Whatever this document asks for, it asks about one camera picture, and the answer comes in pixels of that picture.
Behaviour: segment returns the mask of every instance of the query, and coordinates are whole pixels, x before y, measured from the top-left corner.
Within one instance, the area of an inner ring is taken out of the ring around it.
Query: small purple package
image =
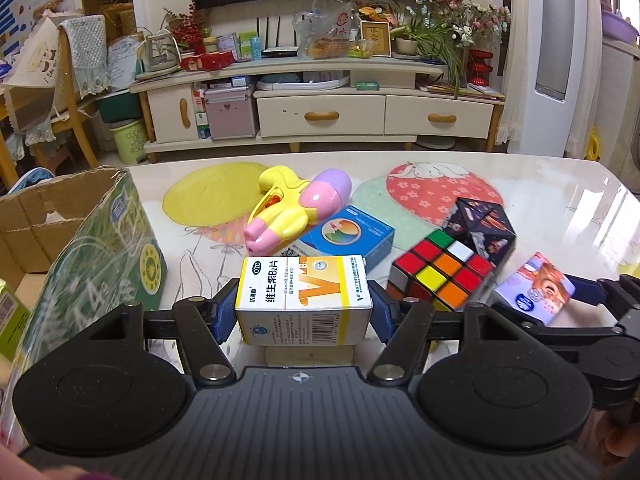
[[[542,254],[528,262],[494,290],[501,303],[548,324],[575,292],[575,285]]]

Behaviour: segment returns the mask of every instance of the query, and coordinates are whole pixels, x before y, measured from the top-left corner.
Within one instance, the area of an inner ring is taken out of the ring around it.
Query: gray ribbed plate
[[[598,474],[571,446],[504,456],[449,442],[404,391],[371,386],[352,367],[247,368],[232,386],[199,391],[183,418],[148,446],[101,458],[30,447],[22,456],[37,468],[73,464],[122,480],[587,480]]]

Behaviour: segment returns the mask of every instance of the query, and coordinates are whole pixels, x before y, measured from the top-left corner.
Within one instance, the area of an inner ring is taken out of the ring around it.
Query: drawer
[[[494,106],[433,97],[386,98],[385,135],[441,135],[486,139]]]
[[[263,137],[384,134],[384,96],[266,97],[257,101]]]
[[[157,142],[198,139],[190,84],[150,90],[147,95]]]

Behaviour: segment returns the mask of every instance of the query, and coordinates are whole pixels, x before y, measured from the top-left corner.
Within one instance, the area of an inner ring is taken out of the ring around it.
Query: space-themed cube
[[[438,310],[475,301],[495,270],[470,248],[436,229],[395,260],[386,290],[396,300],[419,298]]]
[[[496,267],[511,255],[516,233],[501,205],[459,198],[441,229]]]

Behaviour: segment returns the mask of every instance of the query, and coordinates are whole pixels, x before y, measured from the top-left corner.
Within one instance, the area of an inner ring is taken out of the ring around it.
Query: picture frame
[[[360,35],[363,40],[373,42],[373,55],[391,57],[391,36],[387,22],[361,22]]]

